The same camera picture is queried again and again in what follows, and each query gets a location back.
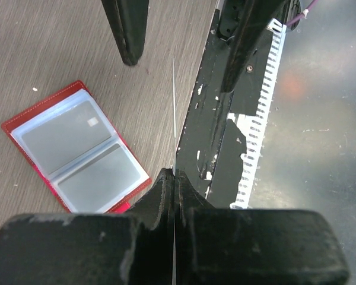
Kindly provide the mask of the red leather card holder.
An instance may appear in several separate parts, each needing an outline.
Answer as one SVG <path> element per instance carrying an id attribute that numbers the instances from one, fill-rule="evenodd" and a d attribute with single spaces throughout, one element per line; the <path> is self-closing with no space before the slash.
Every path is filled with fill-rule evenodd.
<path id="1" fill-rule="evenodd" d="M 70 213 L 122 213 L 151 183 L 80 80 L 1 127 Z"/>

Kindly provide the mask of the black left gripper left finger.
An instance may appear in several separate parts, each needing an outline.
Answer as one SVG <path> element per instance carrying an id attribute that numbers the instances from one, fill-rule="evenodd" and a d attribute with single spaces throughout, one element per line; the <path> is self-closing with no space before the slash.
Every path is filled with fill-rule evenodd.
<path id="1" fill-rule="evenodd" d="M 0 228 L 0 284 L 170 284 L 174 175 L 122 214 L 19 214 Z"/>

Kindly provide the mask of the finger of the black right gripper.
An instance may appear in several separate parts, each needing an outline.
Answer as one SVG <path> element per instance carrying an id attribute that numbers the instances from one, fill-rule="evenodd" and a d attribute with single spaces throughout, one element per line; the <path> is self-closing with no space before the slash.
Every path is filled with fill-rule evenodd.
<path id="1" fill-rule="evenodd" d="M 144 51 L 149 1 L 102 0 L 101 3 L 123 63 L 135 66 Z"/>
<path id="2" fill-rule="evenodd" d="M 257 42 L 274 18 L 289 28 L 297 25 L 301 14 L 299 1 L 249 0 L 224 1 L 220 9 L 220 36 L 229 40 L 230 53 L 221 84 L 221 91 L 233 91 L 247 67 Z"/>

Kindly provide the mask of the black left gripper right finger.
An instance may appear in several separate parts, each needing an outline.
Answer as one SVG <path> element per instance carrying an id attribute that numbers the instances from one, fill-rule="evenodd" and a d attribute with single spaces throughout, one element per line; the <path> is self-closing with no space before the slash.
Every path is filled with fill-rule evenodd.
<path id="1" fill-rule="evenodd" d="M 348 263 L 327 220 L 309 210 L 213 207 L 174 177 L 178 284 L 346 284 Z"/>

